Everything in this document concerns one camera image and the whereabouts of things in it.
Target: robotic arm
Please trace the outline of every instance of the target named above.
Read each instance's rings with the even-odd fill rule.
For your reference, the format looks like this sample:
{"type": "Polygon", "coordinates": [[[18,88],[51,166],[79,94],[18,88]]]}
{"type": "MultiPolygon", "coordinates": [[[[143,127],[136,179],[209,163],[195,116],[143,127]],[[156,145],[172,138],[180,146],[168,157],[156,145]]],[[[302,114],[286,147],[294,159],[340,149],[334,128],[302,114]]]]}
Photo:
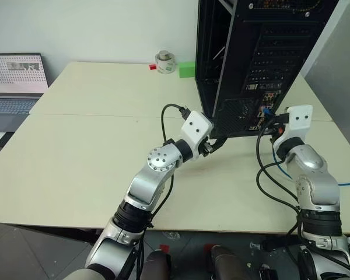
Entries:
{"type": "Polygon", "coordinates": [[[88,255],[86,268],[65,279],[128,279],[138,256],[135,246],[151,224],[152,211],[165,182],[182,163],[214,151],[207,143],[212,129],[212,123],[203,114],[192,111],[181,128],[180,140],[149,152],[144,167],[132,180],[117,212],[88,255]]]}
{"type": "Polygon", "coordinates": [[[304,143],[310,129],[312,106],[288,108],[289,121],[282,135],[274,141],[278,157],[285,160],[288,173],[296,184],[300,208],[301,279],[350,279],[350,270],[326,256],[350,266],[348,242],[342,234],[340,187],[327,170],[327,162],[304,143]]]}
{"type": "MultiPolygon", "coordinates": [[[[299,253],[301,279],[350,279],[350,255],[340,220],[340,189],[327,162],[304,143],[310,129],[312,106],[288,108],[285,129],[273,137],[276,154],[285,159],[296,183],[300,207],[299,253]]],[[[182,163],[220,148],[225,139],[210,145],[212,123],[192,111],[181,128],[180,140],[166,142],[149,152],[144,167],[132,180],[117,212],[93,246],[85,265],[66,280],[128,279],[138,256],[136,245],[151,225],[153,210],[165,182],[182,163]]]]}

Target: green block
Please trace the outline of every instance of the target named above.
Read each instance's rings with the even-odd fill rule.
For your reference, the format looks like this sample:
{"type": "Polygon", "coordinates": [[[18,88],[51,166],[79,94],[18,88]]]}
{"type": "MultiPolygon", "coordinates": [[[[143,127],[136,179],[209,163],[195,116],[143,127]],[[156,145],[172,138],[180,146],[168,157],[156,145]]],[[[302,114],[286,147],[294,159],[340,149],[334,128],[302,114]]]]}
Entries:
{"type": "Polygon", "coordinates": [[[179,77],[180,78],[190,78],[194,77],[196,63],[192,62],[181,62],[179,65],[179,77]]]}

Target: table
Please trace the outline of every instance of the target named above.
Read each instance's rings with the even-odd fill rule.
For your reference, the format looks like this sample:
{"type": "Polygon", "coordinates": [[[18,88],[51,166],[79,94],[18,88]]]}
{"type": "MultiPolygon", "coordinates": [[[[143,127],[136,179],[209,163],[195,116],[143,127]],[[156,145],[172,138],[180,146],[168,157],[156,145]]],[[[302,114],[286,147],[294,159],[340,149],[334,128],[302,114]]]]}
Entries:
{"type": "MultiPolygon", "coordinates": [[[[176,138],[183,121],[165,123],[168,136],[176,138]]],[[[0,153],[0,222],[102,228],[146,154],[161,142],[159,118],[30,115],[0,153]]],[[[255,142],[256,137],[228,139],[213,155],[184,164],[155,228],[264,233],[291,228],[293,211],[255,185],[255,142]]],[[[307,142],[327,159],[339,182],[350,181],[350,146],[333,122],[314,121],[307,142]]],[[[272,161],[268,137],[262,159],[272,161]]],[[[294,190],[276,167],[271,172],[294,190]]],[[[264,177],[261,182],[291,201],[264,177]]],[[[350,186],[341,187],[341,208],[343,230],[350,233],[350,186]]]]}
{"type": "MultiPolygon", "coordinates": [[[[200,111],[194,78],[180,79],[177,71],[160,74],[142,64],[72,62],[30,113],[158,117],[167,103],[200,111]]],[[[278,113],[285,107],[304,103],[314,106],[314,121],[331,121],[327,110],[299,74],[278,113]]],[[[177,110],[169,110],[166,116],[180,118],[177,110]]]]}

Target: floor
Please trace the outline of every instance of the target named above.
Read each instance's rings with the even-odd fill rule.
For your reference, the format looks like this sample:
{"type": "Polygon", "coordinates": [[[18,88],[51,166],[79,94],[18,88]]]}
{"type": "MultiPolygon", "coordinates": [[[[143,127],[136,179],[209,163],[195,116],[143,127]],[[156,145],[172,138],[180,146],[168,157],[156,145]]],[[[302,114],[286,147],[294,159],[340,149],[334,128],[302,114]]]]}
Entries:
{"type": "MultiPolygon", "coordinates": [[[[264,240],[257,234],[179,232],[165,234],[149,231],[145,236],[145,255],[170,246],[172,279],[209,279],[205,270],[205,244],[220,244],[232,250],[246,264],[252,280],[258,280],[261,264],[276,269],[279,279],[298,280],[296,267],[285,250],[263,252],[254,244],[264,240]]],[[[0,224],[0,280],[64,279],[82,268],[91,245],[0,224]]],[[[135,271],[130,279],[135,279],[135,271]]]]}

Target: red object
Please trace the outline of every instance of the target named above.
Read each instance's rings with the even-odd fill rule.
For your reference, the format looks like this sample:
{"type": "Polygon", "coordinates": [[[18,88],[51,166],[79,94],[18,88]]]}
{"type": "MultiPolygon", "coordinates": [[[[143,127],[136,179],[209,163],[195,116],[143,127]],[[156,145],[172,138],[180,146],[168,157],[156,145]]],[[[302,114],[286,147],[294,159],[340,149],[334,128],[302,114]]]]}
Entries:
{"type": "Polygon", "coordinates": [[[211,251],[211,248],[213,248],[216,244],[213,243],[207,243],[204,245],[204,254],[207,254],[211,251]]]}
{"type": "Polygon", "coordinates": [[[169,253],[170,253],[170,246],[169,246],[169,245],[161,244],[161,245],[159,246],[159,248],[160,248],[165,254],[169,254],[169,253]]]}

